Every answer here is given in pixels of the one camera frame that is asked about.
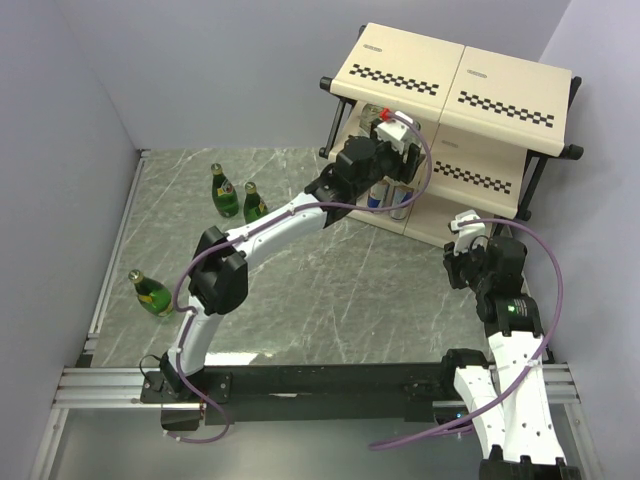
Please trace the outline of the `silver can red tab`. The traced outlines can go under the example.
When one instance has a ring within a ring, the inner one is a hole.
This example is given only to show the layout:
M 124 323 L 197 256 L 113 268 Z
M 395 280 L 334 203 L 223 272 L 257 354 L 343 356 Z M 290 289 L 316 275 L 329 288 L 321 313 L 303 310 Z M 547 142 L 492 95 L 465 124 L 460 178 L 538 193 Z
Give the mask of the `silver can red tab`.
M 389 216 L 394 221 L 404 220 L 409 212 L 410 205 L 401 207 L 401 204 L 409 201 L 413 197 L 414 189 L 405 185 L 396 185 L 393 188 L 391 197 L 391 206 L 393 209 L 389 212 Z

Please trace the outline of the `clear glass bottle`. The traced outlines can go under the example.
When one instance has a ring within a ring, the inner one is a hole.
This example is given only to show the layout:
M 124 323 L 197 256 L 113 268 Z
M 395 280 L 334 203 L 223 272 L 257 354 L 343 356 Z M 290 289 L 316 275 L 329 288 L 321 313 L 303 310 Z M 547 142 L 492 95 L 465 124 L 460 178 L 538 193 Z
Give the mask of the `clear glass bottle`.
M 422 142 L 419 139 L 419 136 L 417 135 L 417 132 L 421 131 L 421 124 L 419 123 L 418 120 L 413 120 L 412 125 L 413 125 L 413 129 L 408 130 L 409 140 L 411 143 L 421 146 Z
M 366 103 L 359 114 L 358 134 L 369 137 L 372 129 L 381 121 L 383 107 Z

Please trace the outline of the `green Perrier bottle front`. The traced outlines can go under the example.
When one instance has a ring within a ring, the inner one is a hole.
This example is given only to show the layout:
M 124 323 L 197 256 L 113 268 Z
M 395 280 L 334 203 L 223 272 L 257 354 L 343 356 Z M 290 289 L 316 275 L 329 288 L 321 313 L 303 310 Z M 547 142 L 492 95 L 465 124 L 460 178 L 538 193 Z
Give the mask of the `green Perrier bottle front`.
M 243 205 L 243 216 L 246 224 L 250 224 L 261 219 L 269 213 L 269 209 L 263 198 L 257 191 L 254 182 L 247 182 L 245 188 L 245 201 Z

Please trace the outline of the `Red Bull can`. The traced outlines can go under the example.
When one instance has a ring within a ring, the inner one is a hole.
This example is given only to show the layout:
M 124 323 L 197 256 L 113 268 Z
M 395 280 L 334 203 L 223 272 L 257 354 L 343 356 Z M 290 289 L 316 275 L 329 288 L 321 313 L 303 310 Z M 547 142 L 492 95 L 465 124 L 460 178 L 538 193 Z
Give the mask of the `Red Bull can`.
M 389 188 L 390 184 L 386 180 L 374 184 L 369 190 L 366 206 L 372 209 L 384 207 Z

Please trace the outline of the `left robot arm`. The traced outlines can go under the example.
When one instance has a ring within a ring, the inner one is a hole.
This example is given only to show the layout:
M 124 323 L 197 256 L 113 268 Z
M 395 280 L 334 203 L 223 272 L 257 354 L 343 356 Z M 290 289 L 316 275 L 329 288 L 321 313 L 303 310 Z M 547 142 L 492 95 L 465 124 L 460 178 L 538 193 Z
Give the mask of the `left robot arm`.
M 189 283 L 189 302 L 174 309 L 184 320 L 159 361 L 166 392 L 178 402 L 205 395 L 207 351 L 224 317 L 246 300 L 252 269 L 289 243 L 342 220 L 384 178 L 411 182 L 430 156 L 428 143 L 416 134 L 406 140 L 386 140 L 380 133 L 352 136 L 336 160 L 284 206 L 228 232 L 206 230 L 181 277 Z

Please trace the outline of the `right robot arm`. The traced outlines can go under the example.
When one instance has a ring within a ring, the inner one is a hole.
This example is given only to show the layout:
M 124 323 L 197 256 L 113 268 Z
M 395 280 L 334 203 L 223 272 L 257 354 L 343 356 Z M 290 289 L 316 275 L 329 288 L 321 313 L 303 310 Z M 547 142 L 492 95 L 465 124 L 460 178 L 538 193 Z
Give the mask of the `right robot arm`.
M 449 242 L 443 264 L 454 289 L 469 288 L 491 355 L 450 350 L 439 374 L 444 395 L 474 414 L 482 479 L 578 479 L 553 425 L 544 381 L 544 332 L 535 300 L 523 290 L 525 245 L 508 237 L 460 248 Z

